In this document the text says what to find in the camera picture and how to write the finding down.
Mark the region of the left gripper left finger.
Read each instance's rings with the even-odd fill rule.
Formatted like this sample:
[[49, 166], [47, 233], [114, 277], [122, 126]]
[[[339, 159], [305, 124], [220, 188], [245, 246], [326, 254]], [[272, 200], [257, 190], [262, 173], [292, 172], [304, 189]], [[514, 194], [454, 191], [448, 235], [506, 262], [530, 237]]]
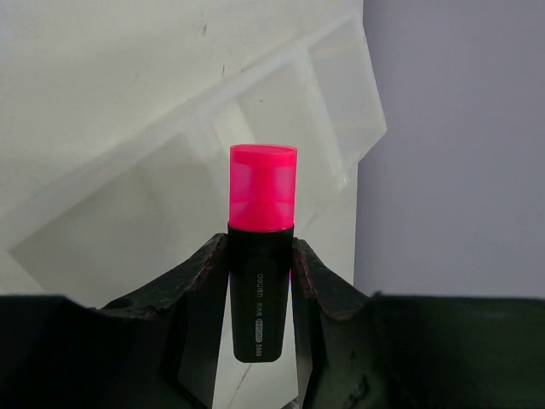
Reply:
[[227, 292], [227, 237], [103, 308], [1, 299], [4, 408], [209, 408]]

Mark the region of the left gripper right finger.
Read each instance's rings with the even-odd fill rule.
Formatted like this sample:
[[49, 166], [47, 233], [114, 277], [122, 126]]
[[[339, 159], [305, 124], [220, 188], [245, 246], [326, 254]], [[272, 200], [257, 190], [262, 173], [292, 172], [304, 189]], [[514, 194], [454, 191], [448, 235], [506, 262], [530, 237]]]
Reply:
[[303, 408], [541, 408], [541, 299], [366, 296], [295, 239]]

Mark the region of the pink cap highlighter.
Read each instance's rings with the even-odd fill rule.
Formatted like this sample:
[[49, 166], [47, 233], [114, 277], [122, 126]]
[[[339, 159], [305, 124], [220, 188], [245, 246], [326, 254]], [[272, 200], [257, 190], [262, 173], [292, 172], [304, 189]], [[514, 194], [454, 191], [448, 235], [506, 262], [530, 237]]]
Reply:
[[282, 354], [297, 159], [287, 146], [230, 149], [227, 269], [233, 353], [243, 363], [274, 362]]

